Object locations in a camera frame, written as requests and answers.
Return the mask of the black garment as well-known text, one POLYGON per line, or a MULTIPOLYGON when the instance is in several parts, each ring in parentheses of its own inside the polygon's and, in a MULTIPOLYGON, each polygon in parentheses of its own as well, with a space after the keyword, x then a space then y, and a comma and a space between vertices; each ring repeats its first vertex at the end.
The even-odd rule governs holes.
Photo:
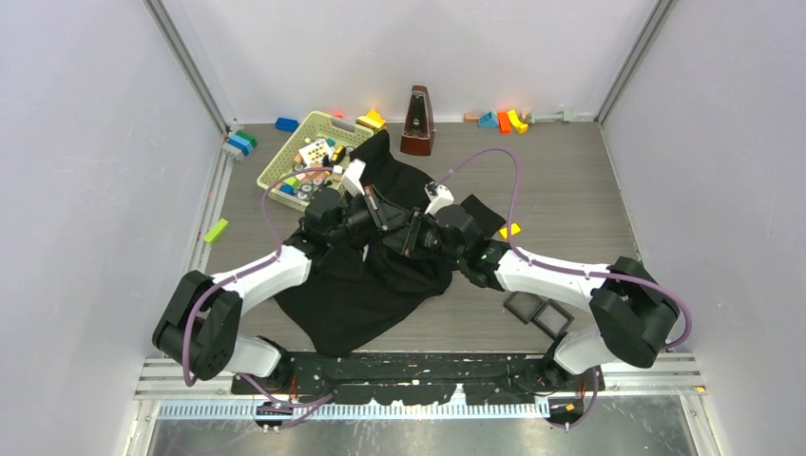
MULTIPOLYGON (((423 209, 431 178, 396 160, 382 131, 358 146, 366 162, 362 183, 392 203, 423 209)), ((350 197, 315 192, 292 238, 318 249, 307 280, 276 294, 282 310, 310 337, 317 352, 345 356, 403 321, 423 301, 450 287, 455 260, 400 254, 406 226, 371 241, 349 242, 343 218, 350 197)))

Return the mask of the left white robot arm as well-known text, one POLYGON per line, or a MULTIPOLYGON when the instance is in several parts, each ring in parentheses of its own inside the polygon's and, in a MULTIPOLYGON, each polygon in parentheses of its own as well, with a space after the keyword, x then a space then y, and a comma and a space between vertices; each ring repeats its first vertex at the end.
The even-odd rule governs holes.
POLYGON ((272 254, 219 275, 185 274, 152 334, 153 346, 185 366, 188 381, 222 371, 244 372, 270 393, 292 378, 280 347, 263 336, 243 336, 240 322, 275 299, 315 349, 346 355, 407 318, 440 289, 439 273, 382 244, 375 207, 411 210, 428 204, 432 178, 405 163, 355 161, 344 180, 358 193, 344 199, 317 191, 298 229, 272 254))

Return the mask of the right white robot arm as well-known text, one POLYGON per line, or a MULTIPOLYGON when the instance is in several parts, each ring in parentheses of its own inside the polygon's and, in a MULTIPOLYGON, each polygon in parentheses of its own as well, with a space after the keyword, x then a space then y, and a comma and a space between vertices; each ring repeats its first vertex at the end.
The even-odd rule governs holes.
POLYGON ((400 209, 389 218, 394 232, 387 242, 403 256, 444 258, 479 288, 538 295, 592 315, 591 326, 555 335, 539 361, 539 374, 556 390, 611 361, 652 367, 661 351, 673 348, 667 338, 675 324, 689 319, 680 300, 633 258, 585 264, 537 255, 512 237, 495 239, 508 222, 474 197, 456 203, 434 183, 426 193, 426 208, 400 209))

